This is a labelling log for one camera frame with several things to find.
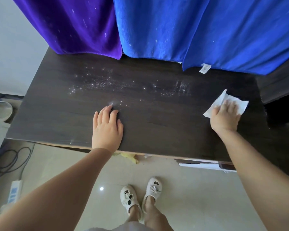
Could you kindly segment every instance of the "white wall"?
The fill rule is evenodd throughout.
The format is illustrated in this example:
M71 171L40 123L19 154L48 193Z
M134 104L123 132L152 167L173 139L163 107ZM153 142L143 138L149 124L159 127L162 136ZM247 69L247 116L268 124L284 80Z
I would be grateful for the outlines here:
M0 0L0 93L24 96L48 44L13 0Z

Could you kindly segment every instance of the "hanging towel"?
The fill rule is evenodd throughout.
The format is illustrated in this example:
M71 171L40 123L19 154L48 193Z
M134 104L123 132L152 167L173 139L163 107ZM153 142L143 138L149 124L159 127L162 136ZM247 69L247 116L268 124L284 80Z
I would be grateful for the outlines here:
M210 0L189 46L183 69L265 75L289 58L289 0Z
M123 52L182 62L209 0L114 0Z
M56 53L94 53L121 58L113 0L14 2Z

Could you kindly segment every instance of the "left hand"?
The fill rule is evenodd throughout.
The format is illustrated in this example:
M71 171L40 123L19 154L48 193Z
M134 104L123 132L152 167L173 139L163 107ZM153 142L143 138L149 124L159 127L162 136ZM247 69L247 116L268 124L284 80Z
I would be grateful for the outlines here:
M122 136L123 124L118 119L119 110L114 110L109 116L112 105L103 108L100 113L95 112L93 117L92 149L104 148L111 154L118 150Z

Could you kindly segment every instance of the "round object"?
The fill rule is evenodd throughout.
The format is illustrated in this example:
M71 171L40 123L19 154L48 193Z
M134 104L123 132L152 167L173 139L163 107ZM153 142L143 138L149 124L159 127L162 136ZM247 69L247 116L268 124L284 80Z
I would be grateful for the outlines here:
M10 103L0 101L0 121L5 122L13 113L13 107Z

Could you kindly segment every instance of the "white tissue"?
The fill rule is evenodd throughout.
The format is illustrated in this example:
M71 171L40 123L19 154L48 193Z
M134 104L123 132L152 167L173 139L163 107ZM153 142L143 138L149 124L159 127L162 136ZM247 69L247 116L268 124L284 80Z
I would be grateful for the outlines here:
M211 118L212 109L216 106L221 106L225 100L235 101L235 103L238 106L238 114L242 115L244 113L249 101L243 101L240 100L239 98L228 95L226 91L227 89L223 91L223 93L213 102L211 107L203 114L205 117Z

